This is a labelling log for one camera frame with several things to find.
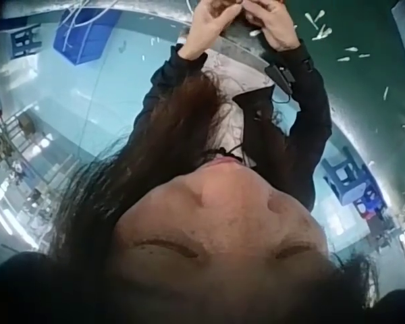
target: hand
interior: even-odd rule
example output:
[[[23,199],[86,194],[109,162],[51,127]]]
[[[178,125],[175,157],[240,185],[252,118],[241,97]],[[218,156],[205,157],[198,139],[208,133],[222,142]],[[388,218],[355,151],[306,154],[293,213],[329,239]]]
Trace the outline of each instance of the hand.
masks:
[[[242,11],[242,5],[236,3],[214,17],[213,2],[214,0],[201,0],[196,6],[186,44],[178,51],[180,57],[188,60],[200,57]]]
[[[286,6],[277,0],[243,0],[246,18],[261,27],[265,39],[276,51],[300,46],[296,29]]]

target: mouth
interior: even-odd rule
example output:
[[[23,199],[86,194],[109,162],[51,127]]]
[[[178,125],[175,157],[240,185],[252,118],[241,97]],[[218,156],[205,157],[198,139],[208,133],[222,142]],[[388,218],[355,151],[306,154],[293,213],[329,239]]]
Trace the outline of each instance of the mouth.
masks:
[[[210,162],[205,163],[202,167],[212,167],[214,165],[218,164],[224,164],[224,163],[236,163],[236,164],[241,164],[239,160],[233,158],[233,157],[219,157],[216,158]]]

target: blue plastic crate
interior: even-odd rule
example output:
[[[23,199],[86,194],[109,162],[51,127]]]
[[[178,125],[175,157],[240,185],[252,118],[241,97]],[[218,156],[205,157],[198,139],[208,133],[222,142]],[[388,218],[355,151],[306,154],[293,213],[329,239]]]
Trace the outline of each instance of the blue plastic crate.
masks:
[[[81,10],[75,25],[87,22],[99,15],[103,9],[86,8]],[[120,19],[121,11],[110,9],[100,18],[81,27],[72,25],[74,14],[60,26],[54,40],[54,48],[74,65],[94,61],[101,58],[109,37]],[[70,14],[65,10],[60,22]]]

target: floor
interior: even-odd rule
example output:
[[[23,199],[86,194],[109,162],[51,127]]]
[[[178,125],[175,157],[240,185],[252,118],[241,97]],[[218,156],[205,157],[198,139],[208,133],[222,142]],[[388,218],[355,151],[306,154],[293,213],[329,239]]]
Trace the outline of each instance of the floor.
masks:
[[[294,4],[292,2],[293,14],[298,10]],[[341,7],[335,8],[328,3],[324,6],[337,12]],[[0,99],[5,119],[25,109],[45,134],[53,134],[51,147],[55,145],[88,161],[117,141],[120,143],[132,131],[132,122],[141,109],[142,98],[150,88],[149,78],[167,59],[179,28],[161,18],[123,13],[102,58],[75,67],[52,47],[60,15],[48,13],[29,19],[33,24],[42,23],[40,38],[43,47],[39,54],[31,57],[10,61],[7,58],[9,35],[0,33]],[[298,22],[298,30],[304,37],[309,37],[306,34],[308,29],[301,27],[305,23],[308,24]],[[334,65],[327,58],[345,55],[343,50],[349,32],[341,32],[343,28],[335,16],[327,15],[327,23],[334,30],[339,30],[339,37],[344,42],[342,47],[334,41],[339,39],[338,36],[327,39],[318,47],[310,42],[308,47],[325,77],[333,113],[338,114],[337,118],[344,116],[345,123],[341,129],[335,129],[324,157],[330,161],[339,159],[340,148],[351,146],[351,141],[363,160],[373,165],[372,171],[382,184],[387,203],[399,207],[402,204],[402,186],[405,186],[405,166],[397,167],[402,160],[405,163],[405,133],[401,128],[405,122],[405,90],[402,88],[405,69],[402,64],[396,65],[396,69],[387,65],[387,58],[378,54],[384,51],[394,59],[400,55],[398,52],[387,52],[385,42],[369,44],[354,39],[354,42],[350,41],[350,46],[366,49],[372,59],[346,62],[343,66],[337,62]],[[389,36],[393,36],[392,28],[389,27]],[[336,51],[339,54],[335,54],[334,46],[338,47]],[[381,76],[381,65],[387,66],[385,74],[391,75],[389,83]],[[390,84],[391,90],[388,100],[384,101],[383,92],[387,84]],[[276,93],[275,100],[282,99],[281,94]],[[283,113],[281,125],[287,130],[294,121],[295,105],[278,105],[277,108]],[[324,227],[332,251],[341,251],[369,233],[366,222],[355,209],[340,206],[323,180],[320,167],[315,172],[315,186],[317,203],[313,216]]]

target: sleeve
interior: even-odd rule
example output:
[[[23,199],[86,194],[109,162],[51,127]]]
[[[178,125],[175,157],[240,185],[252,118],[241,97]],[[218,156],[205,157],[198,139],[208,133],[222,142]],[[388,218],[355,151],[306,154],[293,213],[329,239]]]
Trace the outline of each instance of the sleeve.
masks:
[[[313,175],[331,136],[330,106],[324,81],[314,68],[304,44],[281,53],[281,56],[295,79],[292,98],[300,106],[288,139],[288,146],[295,156],[294,169],[300,177]]]
[[[145,127],[149,122],[150,115],[161,97],[167,95],[174,87],[181,85],[187,76],[203,68],[207,54],[202,54],[194,61],[188,61],[178,55],[182,46],[182,44],[172,46],[170,58],[151,77],[152,87],[144,97],[142,111],[135,118],[134,132]]]

